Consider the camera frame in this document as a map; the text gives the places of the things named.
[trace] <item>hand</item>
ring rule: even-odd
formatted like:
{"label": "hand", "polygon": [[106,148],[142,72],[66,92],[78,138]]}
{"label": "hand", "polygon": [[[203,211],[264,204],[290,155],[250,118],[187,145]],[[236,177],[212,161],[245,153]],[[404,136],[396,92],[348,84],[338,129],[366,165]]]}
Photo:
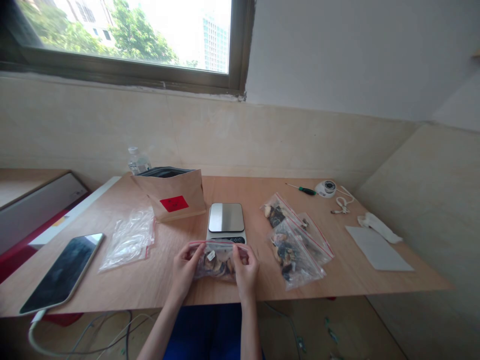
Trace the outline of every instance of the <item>hand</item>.
{"label": "hand", "polygon": [[189,293],[195,269],[204,254],[205,244],[200,244],[190,260],[189,249],[189,245],[186,244],[173,258],[172,285],[168,297],[174,302],[183,303]]}
{"label": "hand", "polygon": [[255,285],[257,282],[257,273],[259,272],[259,262],[252,248],[248,245],[242,245],[248,253],[248,264],[244,265],[240,259],[238,245],[233,245],[233,266],[235,267],[236,285],[240,302],[245,304],[249,301],[255,301]]}

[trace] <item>smartphone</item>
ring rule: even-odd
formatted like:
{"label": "smartphone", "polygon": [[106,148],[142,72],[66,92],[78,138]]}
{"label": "smartphone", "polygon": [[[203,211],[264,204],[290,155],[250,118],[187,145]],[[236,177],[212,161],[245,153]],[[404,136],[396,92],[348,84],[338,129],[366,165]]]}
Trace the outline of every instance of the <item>smartphone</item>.
{"label": "smartphone", "polygon": [[66,303],[89,267],[104,234],[74,237],[53,263],[20,314],[35,313]]}

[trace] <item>floor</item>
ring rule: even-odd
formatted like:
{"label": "floor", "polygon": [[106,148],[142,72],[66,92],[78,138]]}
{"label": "floor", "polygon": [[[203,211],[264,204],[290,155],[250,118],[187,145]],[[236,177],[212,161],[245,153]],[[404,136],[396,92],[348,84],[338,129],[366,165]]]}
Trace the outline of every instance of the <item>floor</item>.
{"label": "floor", "polygon": [[[271,301],[275,309],[287,314],[292,319],[297,335],[303,338],[305,352],[303,360],[328,360],[330,354],[344,360],[406,360],[402,351],[379,319],[370,303],[363,296],[327,299],[308,299],[295,301]],[[157,310],[134,311],[153,314]],[[100,313],[84,314],[77,322],[60,327],[42,321],[35,329],[35,339],[44,348],[52,351],[69,351],[77,342],[84,328]],[[270,310],[264,303],[258,305],[261,345],[266,359],[297,359],[297,348],[292,328],[287,318]],[[30,326],[29,317],[0,319],[0,353],[8,354],[4,359],[51,359],[36,353],[28,343],[27,334]],[[138,325],[141,316],[132,326]],[[107,346],[128,323],[128,315],[119,313],[95,322],[78,346],[78,351],[98,349]],[[153,323],[147,319],[131,333],[129,338],[129,358],[135,359],[147,338]],[[100,353],[87,356],[71,356],[71,360],[98,359]],[[124,359],[125,341],[107,350],[101,359]]]}

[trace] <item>white wall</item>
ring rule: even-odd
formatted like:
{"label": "white wall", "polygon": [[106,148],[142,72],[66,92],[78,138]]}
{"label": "white wall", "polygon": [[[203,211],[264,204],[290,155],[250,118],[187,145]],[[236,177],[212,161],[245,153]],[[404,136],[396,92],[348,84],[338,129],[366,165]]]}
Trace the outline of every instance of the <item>white wall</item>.
{"label": "white wall", "polygon": [[480,69],[435,111],[433,120],[460,129],[480,132],[479,94]]}
{"label": "white wall", "polygon": [[479,133],[424,125],[355,193],[455,286],[368,297],[409,360],[478,359],[479,154]]}
{"label": "white wall", "polygon": [[0,74],[0,167],[74,170],[92,189],[128,171],[129,146],[154,166],[204,175],[335,178],[351,190],[417,124],[158,91]]}
{"label": "white wall", "polygon": [[428,121],[474,71],[477,0],[257,0],[247,102]]}

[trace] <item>plastic water bottle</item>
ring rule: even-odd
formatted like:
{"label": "plastic water bottle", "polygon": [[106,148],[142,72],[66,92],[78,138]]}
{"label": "plastic water bottle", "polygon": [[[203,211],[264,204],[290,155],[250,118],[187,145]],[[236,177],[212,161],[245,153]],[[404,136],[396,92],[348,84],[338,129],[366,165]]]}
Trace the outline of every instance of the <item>plastic water bottle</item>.
{"label": "plastic water bottle", "polygon": [[133,175],[138,175],[152,168],[150,159],[144,152],[140,153],[139,148],[131,146],[128,148],[128,152],[131,154],[128,167]]}

